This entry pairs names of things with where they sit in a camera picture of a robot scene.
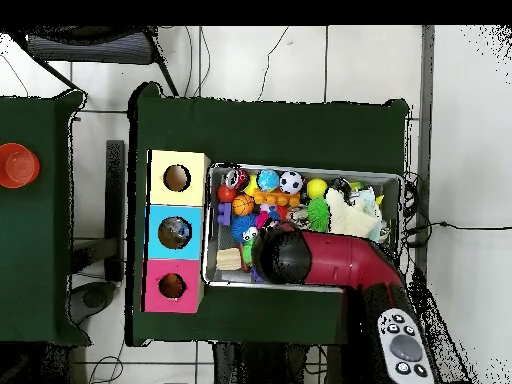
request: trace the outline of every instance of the red ball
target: red ball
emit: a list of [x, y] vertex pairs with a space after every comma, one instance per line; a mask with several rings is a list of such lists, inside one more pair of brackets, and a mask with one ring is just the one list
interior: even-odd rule
[[223, 203], [231, 203], [236, 197], [236, 190], [228, 188], [226, 184], [222, 184], [217, 190], [217, 197]]

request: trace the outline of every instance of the soccer ball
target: soccer ball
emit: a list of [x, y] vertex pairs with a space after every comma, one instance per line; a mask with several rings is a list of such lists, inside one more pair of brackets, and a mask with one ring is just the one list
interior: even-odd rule
[[279, 180], [281, 191], [286, 194], [295, 194], [302, 188], [302, 177], [293, 171], [286, 171]]

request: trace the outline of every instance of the chair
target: chair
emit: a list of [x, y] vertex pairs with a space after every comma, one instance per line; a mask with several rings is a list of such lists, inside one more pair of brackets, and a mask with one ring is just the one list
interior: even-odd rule
[[37, 26], [23, 30], [3, 28], [41, 67], [68, 87], [80, 89], [54, 69], [49, 61], [102, 62], [160, 67], [173, 96], [176, 86], [153, 37], [157, 27], [146, 26]]

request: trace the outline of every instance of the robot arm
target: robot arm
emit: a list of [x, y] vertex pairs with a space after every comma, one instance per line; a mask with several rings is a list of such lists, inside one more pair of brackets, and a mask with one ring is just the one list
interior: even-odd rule
[[361, 384], [438, 384], [402, 273], [375, 243], [301, 231], [285, 222], [262, 229], [252, 255], [258, 274], [272, 283], [346, 290], [346, 324], [357, 362], [351, 366]]

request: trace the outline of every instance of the button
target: button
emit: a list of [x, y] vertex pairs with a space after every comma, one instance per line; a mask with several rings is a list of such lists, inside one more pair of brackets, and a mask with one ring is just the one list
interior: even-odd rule
[[398, 332], [400, 332], [400, 327], [398, 327], [398, 325], [396, 325], [396, 324], [388, 325], [388, 333], [396, 334]]
[[408, 334], [409, 336], [414, 336], [414, 329], [412, 327], [409, 327], [408, 325], [406, 325], [404, 327], [404, 331], [405, 331], [405, 334]]
[[427, 370], [425, 369], [425, 367], [422, 367], [419, 364], [416, 364], [414, 366], [414, 372], [416, 374], [418, 374], [420, 377], [426, 377], [427, 376]]
[[405, 319], [402, 315], [393, 315], [391, 318], [393, 318], [393, 321], [397, 322], [398, 324], [403, 324], [405, 322]]
[[412, 337], [404, 334], [395, 336], [389, 346], [393, 355], [404, 361], [418, 362], [423, 356], [423, 349]]
[[411, 367], [409, 367], [405, 362], [399, 362], [396, 364], [395, 369], [398, 374], [407, 375], [411, 373]]

